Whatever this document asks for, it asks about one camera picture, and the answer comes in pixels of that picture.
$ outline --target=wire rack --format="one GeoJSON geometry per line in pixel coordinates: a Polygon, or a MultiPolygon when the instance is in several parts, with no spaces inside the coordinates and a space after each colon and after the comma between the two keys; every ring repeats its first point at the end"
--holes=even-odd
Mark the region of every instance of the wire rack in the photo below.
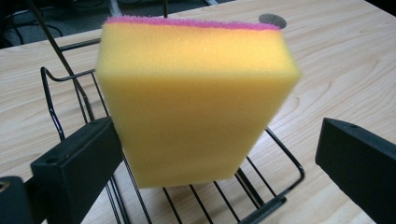
{"type": "MultiPolygon", "coordinates": [[[[46,93],[49,113],[61,141],[65,139],[64,128],[58,119],[58,115],[52,103],[49,80],[64,82],[64,85],[70,85],[70,88],[75,90],[81,116],[85,122],[96,119],[94,115],[96,111],[94,111],[94,109],[98,109],[99,107],[97,106],[97,102],[100,102],[101,109],[106,116],[108,116],[106,104],[100,92],[100,87],[96,82],[93,70],[72,77],[57,78],[54,77],[47,68],[42,67],[41,77],[46,93]],[[91,83],[89,83],[86,77],[91,78],[91,83]],[[88,90],[90,94],[92,94],[92,90],[96,91],[97,100],[95,100],[95,106],[92,106],[92,103],[90,103],[88,94],[85,90],[88,90]]],[[[124,158],[123,164],[111,177],[106,186],[106,192],[115,219],[118,223],[132,223],[136,217],[138,220],[136,222],[138,223],[154,223],[158,219],[163,221],[162,215],[157,216],[151,213],[153,206],[159,204],[163,205],[163,202],[165,202],[165,205],[168,207],[168,212],[174,214],[172,216],[173,219],[170,220],[172,223],[257,223],[281,206],[286,201],[285,195],[304,179],[303,167],[284,144],[270,129],[266,129],[265,134],[266,136],[262,136],[264,142],[268,143],[272,141],[273,145],[276,147],[264,146],[261,148],[261,146],[256,146],[255,151],[263,150],[264,154],[265,151],[267,151],[272,156],[275,156],[275,158],[266,158],[266,160],[282,162],[285,164],[286,175],[298,176],[296,180],[291,181],[285,188],[274,189],[270,183],[274,181],[274,178],[277,179],[281,177],[288,179],[286,176],[270,175],[272,179],[268,179],[262,171],[268,170],[268,167],[258,167],[255,165],[252,159],[253,157],[247,157],[246,161],[234,175],[234,178],[230,180],[214,181],[208,184],[189,185],[177,188],[138,189],[134,182],[133,174],[129,169],[128,162],[124,158]],[[270,153],[271,150],[278,150],[284,155],[270,153]],[[288,163],[295,166],[295,172],[290,169],[288,163]],[[129,195],[124,196],[125,194],[123,194],[123,192],[129,192],[129,195]],[[148,195],[150,194],[154,195],[153,197],[155,200],[148,199],[146,201],[145,198],[149,198],[148,195]],[[183,206],[194,208],[186,209],[183,208],[183,206]],[[193,213],[193,216],[196,218],[195,220],[189,220],[188,215],[191,213],[193,213]]]]}
{"type": "MultiPolygon", "coordinates": [[[[85,123],[108,117],[94,70],[75,74],[64,57],[64,51],[96,45],[100,39],[59,47],[31,0],[26,0],[43,32],[61,60],[68,76],[55,77],[46,67],[41,78],[50,117],[60,140],[65,139],[64,126],[55,112],[51,91],[56,85],[68,85],[77,97],[74,117],[85,123]]],[[[229,180],[176,188],[138,189],[128,161],[123,158],[104,191],[117,223],[257,223],[274,212],[285,201],[285,195],[304,179],[304,169],[276,135],[267,128],[261,142],[229,180]],[[261,166],[255,164],[261,160],[261,166]],[[282,170],[272,167],[282,164],[282,170]]]]}

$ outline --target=black wire basket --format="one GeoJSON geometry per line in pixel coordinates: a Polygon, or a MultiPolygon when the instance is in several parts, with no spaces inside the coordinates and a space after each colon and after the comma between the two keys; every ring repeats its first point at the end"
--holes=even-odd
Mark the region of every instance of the black wire basket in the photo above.
{"type": "MultiPolygon", "coordinates": [[[[71,90],[74,89],[84,122],[88,123],[97,119],[95,114],[109,116],[93,70],[75,76],[56,78],[47,68],[43,67],[41,77],[49,113],[61,141],[65,139],[64,128],[52,103],[49,79],[54,82],[62,82],[62,85],[69,85],[71,90]],[[96,93],[96,100],[90,102],[91,99],[86,91],[93,99],[95,97],[92,94],[96,93]]],[[[286,201],[285,195],[304,179],[304,169],[301,164],[269,128],[263,134],[261,142],[253,148],[250,154],[254,156],[250,158],[249,154],[234,175],[234,179],[184,187],[138,189],[128,162],[123,158],[123,164],[106,186],[115,219],[118,223],[135,221],[137,223],[155,223],[157,220],[163,222],[165,218],[170,217],[173,217],[173,219],[169,219],[171,223],[259,222],[282,205],[286,201]],[[266,161],[261,164],[265,163],[269,166],[256,166],[254,160],[261,159],[266,161]],[[270,178],[265,177],[265,173],[271,173],[273,162],[284,164],[285,171],[276,171],[276,173],[285,175],[269,174],[270,178]],[[295,166],[295,172],[290,169],[291,164],[295,166]],[[270,183],[278,182],[279,178],[285,179],[285,184],[283,184],[285,187],[274,189],[270,183]],[[160,214],[153,214],[153,211],[156,210],[155,207],[159,205],[162,207],[160,214]],[[169,216],[164,212],[166,210],[174,215],[169,216]]]]}

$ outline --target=wood grain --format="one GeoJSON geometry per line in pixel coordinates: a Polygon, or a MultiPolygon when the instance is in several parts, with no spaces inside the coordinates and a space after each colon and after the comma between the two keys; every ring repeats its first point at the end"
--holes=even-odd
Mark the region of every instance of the wood grain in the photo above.
{"type": "MultiPolygon", "coordinates": [[[[318,135],[323,118],[355,123],[396,143],[396,19],[361,0],[269,1],[237,0],[171,15],[216,21],[258,22],[263,13],[282,16],[290,51],[304,73],[270,127],[290,148],[306,171],[304,182],[287,195],[288,201],[262,223],[374,223],[315,165],[318,135]]],[[[60,44],[99,37],[100,31],[58,39],[60,44]]],[[[67,52],[75,71],[94,68],[98,47],[67,52]]],[[[0,175],[31,176],[29,163],[59,142],[47,112],[39,69],[46,66],[57,77],[66,73],[47,41],[0,50],[0,175]]],[[[101,117],[99,100],[91,82],[81,80],[101,117]]],[[[51,83],[55,108],[66,135],[84,121],[70,85],[51,83]]],[[[296,177],[285,158],[262,137],[250,157],[276,189],[296,177]]],[[[132,220],[144,223],[141,208],[121,167],[116,175],[132,220]]],[[[219,182],[229,191],[241,216],[251,209],[249,201],[233,195],[234,184],[219,182]]],[[[197,187],[217,223],[232,223],[227,211],[216,204],[213,186],[197,187]]],[[[187,223],[205,223],[196,204],[189,203],[186,187],[170,194],[183,210],[187,223]]],[[[143,190],[150,213],[159,223],[176,222],[158,189],[143,190]]],[[[85,223],[114,223],[107,196],[102,193],[85,223]]]]}

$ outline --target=sponge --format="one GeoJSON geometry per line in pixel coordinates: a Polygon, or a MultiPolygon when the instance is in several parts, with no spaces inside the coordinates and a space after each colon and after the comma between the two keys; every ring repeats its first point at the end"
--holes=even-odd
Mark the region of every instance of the sponge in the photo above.
{"type": "Polygon", "coordinates": [[[301,76],[274,25],[129,16],[96,72],[141,189],[232,177],[301,76]]]}

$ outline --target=floor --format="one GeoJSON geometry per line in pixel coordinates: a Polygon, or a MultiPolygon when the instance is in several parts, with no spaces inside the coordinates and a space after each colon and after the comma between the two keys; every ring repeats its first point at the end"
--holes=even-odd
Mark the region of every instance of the floor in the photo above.
{"type": "MultiPolygon", "coordinates": [[[[109,0],[74,0],[67,7],[42,6],[40,12],[53,36],[73,35],[101,28],[111,15],[109,3],[109,0]]],[[[118,0],[118,6],[124,15],[163,15],[163,0],[118,0]]],[[[169,13],[205,6],[208,6],[205,0],[168,0],[169,13]]],[[[13,11],[4,17],[0,49],[46,39],[29,10],[18,6],[13,11]]]]}

